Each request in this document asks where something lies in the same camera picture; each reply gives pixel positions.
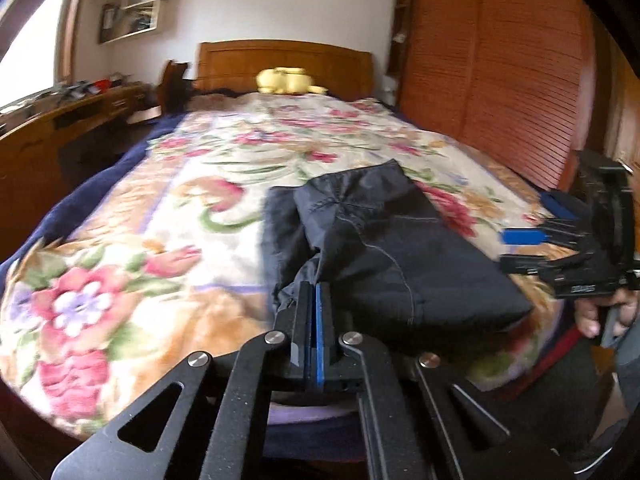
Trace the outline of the person's right hand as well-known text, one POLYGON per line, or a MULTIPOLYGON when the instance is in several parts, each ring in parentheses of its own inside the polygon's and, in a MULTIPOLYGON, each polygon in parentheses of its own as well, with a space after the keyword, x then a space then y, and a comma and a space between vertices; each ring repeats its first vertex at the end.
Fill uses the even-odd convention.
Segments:
POLYGON ((638 292, 621 288, 612 296, 578 298, 574 306, 577 328, 590 339, 600 335, 606 316, 617 308, 613 336, 623 336, 638 318, 638 292))

